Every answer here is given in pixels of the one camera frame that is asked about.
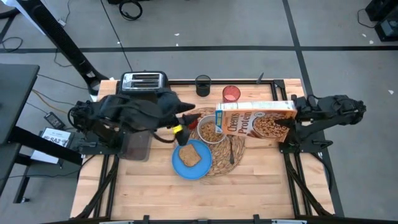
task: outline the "cereal box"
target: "cereal box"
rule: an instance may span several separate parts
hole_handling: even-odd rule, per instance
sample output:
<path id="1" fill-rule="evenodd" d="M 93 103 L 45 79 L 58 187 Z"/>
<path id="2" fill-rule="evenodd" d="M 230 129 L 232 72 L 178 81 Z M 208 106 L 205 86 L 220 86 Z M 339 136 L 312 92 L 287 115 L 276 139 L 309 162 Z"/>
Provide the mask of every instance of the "cereal box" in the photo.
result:
<path id="1" fill-rule="evenodd" d="M 289 129 L 274 121 L 295 118 L 296 114 L 293 101 L 218 103 L 216 125 L 225 134 L 283 142 Z"/>

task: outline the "bowl of cereal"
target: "bowl of cereal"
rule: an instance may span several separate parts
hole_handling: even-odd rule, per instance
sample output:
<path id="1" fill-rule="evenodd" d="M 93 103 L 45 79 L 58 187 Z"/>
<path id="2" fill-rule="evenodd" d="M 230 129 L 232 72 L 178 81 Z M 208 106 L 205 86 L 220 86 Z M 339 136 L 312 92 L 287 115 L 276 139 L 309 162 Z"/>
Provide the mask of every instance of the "bowl of cereal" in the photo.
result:
<path id="1" fill-rule="evenodd" d="M 202 118 L 197 128 L 200 139 L 208 144 L 220 143 L 226 137 L 223 133 L 216 133 L 216 129 L 221 129 L 216 126 L 215 115 L 208 115 Z"/>
<path id="2" fill-rule="evenodd" d="M 275 120 L 285 118 L 286 115 L 283 113 L 266 113 L 264 116 L 254 119 L 252 126 L 261 137 L 281 138 L 286 135 L 288 129 L 275 123 Z"/>

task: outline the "wooden tabletop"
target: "wooden tabletop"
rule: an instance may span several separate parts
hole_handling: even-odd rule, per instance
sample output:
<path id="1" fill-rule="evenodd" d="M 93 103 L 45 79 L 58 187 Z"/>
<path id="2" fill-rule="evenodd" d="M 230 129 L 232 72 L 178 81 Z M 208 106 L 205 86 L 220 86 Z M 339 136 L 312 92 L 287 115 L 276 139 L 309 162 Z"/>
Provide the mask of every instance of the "wooden tabletop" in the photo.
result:
<path id="1" fill-rule="evenodd" d="M 300 79 L 285 79 L 288 97 L 303 96 Z M 225 85 L 212 85 L 207 97 L 195 94 L 195 86 L 171 86 L 181 101 L 195 103 L 197 108 L 215 107 L 221 101 Z M 271 88 L 265 85 L 237 85 L 239 101 L 272 101 Z M 115 94 L 116 81 L 102 81 L 98 99 Z M 158 134 L 172 138 L 171 130 Z M 283 155 L 277 143 L 265 139 L 246 138 L 246 151 L 240 164 L 221 177 L 184 180 L 173 170 L 173 144 L 152 140 L 147 162 L 120 160 L 113 202 L 112 220 L 252 219 L 293 218 L 292 202 Z M 310 154 L 301 154 L 307 187 L 330 213 L 334 213 L 322 164 Z M 81 170 L 71 217 L 78 215 L 98 188 L 103 156 L 96 156 Z M 303 214 L 303 200 L 297 197 Z M 108 190 L 104 193 L 101 215 L 104 215 Z"/>

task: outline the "woven placemat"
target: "woven placemat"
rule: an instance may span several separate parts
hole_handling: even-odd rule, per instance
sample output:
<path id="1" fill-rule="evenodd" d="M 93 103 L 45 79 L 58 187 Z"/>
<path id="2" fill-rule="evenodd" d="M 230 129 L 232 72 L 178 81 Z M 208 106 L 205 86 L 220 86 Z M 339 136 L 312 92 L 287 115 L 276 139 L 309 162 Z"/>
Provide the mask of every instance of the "woven placemat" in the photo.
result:
<path id="1" fill-rule="evenodd" d="M 191 110 L 190 113 L 201 113 L 201 117 L 198 119 L 200 121 L 203 117 L 214 114 L 215 108 L 199 108 Z M 197 132 L 197 128 L 195 128 L 195 131 L 192 131 L 190 138 L 201 140 Z M 231 155 L 231 141 L 232 151 L 234 154 L 234 164 L 229 162 L 229 157 Z M 227 135 L 227 137 L 218 144 L 205 144 L 210 148 L 211 155 L 213 156 L 213 163 L 210 171 L 206 174 L 208 177 L 218 177 L 231 172 L 237 165 L 239 165 L 245 150 L 244 137 L 238 136 Z"/>

